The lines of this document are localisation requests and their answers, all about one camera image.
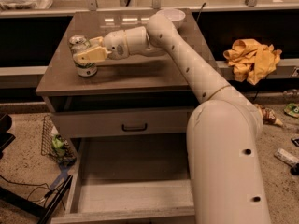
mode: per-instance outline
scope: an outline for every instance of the black panel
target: black panel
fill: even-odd
[[[71,19],[0,19],[0,67],[47,66]]]
[[[224,61],[223,52],[242,38],[273,44],[282,59],[299,58],[298,24],[298,9],[202,12],[198,22],[217,61]]]

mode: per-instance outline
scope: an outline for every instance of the wire basket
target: wire basket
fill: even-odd
[[[57,154],[55,149],[52,147],[52,136],[51,131],[54,125],[50,120],[50,116],[47,115],[44,117],[43,121],[43,133],[42,133],[42,145],[41,145],[41,155],[47,156],[58,164],[64,166],[73,165],[76,161],[76,157],[72,152],[71,147],[67,144],[67,141],[64,140],[64,150],[65,154],[61,157]]]

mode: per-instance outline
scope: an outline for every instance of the orange cloth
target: orange cloth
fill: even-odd
[[[223,52],[229,66],[234,67],[235,80],[245,79],[252,85],[276,70],[280,61],[280,49],[262,45],[254,39],[236,40],[232,49]]]

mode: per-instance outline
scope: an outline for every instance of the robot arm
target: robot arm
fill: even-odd
[[[255,146],[263,127],[257,108],[193,50],[163,15],[150,17],[146,28],[113,32],[100,45],[102,60],[165,50],[200,102],[187,127],[196,224],[270,224]],[[80,61],[88,60],[84,52],[76,55]]]

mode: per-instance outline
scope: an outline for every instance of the speckled floor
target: speckled floor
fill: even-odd
[[[278,99],[258,97],[254,102],[273,108],[284,123],[299,127],[298,119],[287,116],[283,112],[284,106],[290,101],[282,97]],[[292,101],[299,102],[298,97]],[[57,163],[41,155],[43,119],[48,115],[43,104],[0,105],[0,112],[10,114],[13,126],[9,131],[16,136],[13,143],[5,149],[4,157],[0,160],[0,175],[21,183],[46,182],[49,186],[57,183],[56,179],[62,173],[61,169]],[[295,136],[298,137],[299,133],[264,125],[263,134],[257,142],[272,224],[298,224],[299,175],[291,175],[290,167],[274,157],[274,153],[281,147],[299,158],[299,147],[291,142],[291,138]],[[24,198],[27,198],[34,189],[8,184],[1,178],[0,185]],[[44,193],[44,189],[38,189],[30,196],[30,200],[38,200]],[[53,216],[63,215],[64,207],[60,203]],[[0,224],[37,222],[37,217],[0,201]]]

